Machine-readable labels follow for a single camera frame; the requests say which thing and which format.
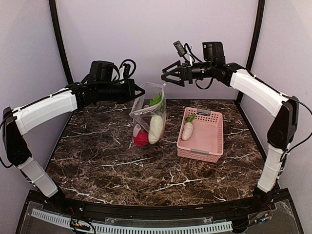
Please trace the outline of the white toy radish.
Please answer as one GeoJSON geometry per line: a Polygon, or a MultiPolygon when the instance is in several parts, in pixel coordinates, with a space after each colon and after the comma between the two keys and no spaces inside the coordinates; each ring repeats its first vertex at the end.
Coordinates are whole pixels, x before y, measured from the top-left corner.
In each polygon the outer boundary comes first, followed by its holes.
{"type": "Polygon", "coordinates": [[[148,141],[150,144],[155,144],[159,141],[163,132],[163,119],[159,115],[153,115],[150,121],[150,130],[148,141]]]}
{"type": "Polygon", "coordinates": [[[185,125],[184,125],[184,129],[183,129],[182,135],[181,135],[181,139],[183,141],[189,140],[190,137],[192,136],[193,129],[194,129],[193,124],[191,122],[186,122],[185,125]]]}

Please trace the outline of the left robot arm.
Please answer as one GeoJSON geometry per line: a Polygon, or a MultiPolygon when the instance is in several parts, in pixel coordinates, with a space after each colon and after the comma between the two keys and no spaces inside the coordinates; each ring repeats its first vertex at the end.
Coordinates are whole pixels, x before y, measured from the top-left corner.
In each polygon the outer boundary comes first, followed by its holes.
{"type": "Polygon", "coordinates": [[[112,101],[127,103],[145,94],[145,90],[135,84],[131,76],[136,63],[126,59],[120,66],[108,61],[93,61],[90,72],[80,82],[67,85],[59,91],[27,105],[3,110],[2,140],[10,165],[15,166],[35,185],[57,212],[69,208],[61,189],[33,158],[24,135],[37,126],[65,113],[71,113],[90,104],[112,101]]]}

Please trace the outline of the clear zip top bag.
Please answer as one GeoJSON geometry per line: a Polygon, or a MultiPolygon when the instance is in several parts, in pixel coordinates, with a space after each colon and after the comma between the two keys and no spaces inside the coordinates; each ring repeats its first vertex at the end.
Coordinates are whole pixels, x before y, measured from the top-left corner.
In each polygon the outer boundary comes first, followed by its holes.
{"type": "Polygon", "coordinates": [[[145,90],[146,93],[135,99],[133,107],[130,112],[130,117],[133,119],[133,122],[134,122],[132,137],[136,136],[140,130],[142,131],[145,130],[149,134],[150,121],[153,115],[159,115],[163,119],[163,132],[161,134],[160,139],[163,137],[163,134],[165,131],[165,125],[166,125],[166,116],[167,116],[165,85],[166,85],[165,83],[155,84],[155,83],[147,82],[140,86],[141,88],[145,90]],[[154,96],[158,95],[159,93],[162,93],[161,102],[158,103],[157,105],[149,106],[149,101],[154,96]]]}

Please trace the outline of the red toy strawberry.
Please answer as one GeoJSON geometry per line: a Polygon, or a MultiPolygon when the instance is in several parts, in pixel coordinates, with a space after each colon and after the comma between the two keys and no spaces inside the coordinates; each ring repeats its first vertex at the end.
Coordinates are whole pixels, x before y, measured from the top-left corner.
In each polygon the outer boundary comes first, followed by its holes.
{"type": "Polygon", "coordinates": [[[137,147],[145,147],[149,144],[148,133],[140,130],[136,136],[133,137],[134,145],[137,147]]]}

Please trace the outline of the green toy leaf vegetable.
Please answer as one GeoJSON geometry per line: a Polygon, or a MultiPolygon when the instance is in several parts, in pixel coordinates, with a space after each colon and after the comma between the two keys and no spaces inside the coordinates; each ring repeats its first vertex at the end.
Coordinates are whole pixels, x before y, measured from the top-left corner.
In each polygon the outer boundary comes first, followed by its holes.
{"type": "Polygon", "coordinates": [[[160,103],[162,100],[162,93],[159,93],[158,95],[154,96],[150,101],[149,101],[149,106],[154,106],[160,103]]]}

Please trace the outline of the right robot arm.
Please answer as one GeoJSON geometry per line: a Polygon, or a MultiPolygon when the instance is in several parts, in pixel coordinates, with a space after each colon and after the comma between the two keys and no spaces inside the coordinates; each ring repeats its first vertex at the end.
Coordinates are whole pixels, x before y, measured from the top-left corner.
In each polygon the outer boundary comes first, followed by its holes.
{"type": "Polygon", "coordinates": [[[295,149],[291,146],[298,125],[301,102],[271,87],[252,74],[248,68],[237,63],[226,63],[223,44],[218,41],[202,44],[204,60],[199,60],[188,44],[173,43],[184,63],[177,61],[162,70],[161,79],[179,86],[205,78],[216,79],[232,87],[263,106],[274,121],[267,133],[268,152],[264,168],[249,208],[258,212],[272,200],[279,176],[282,174],[287,156],[295,149]]]}

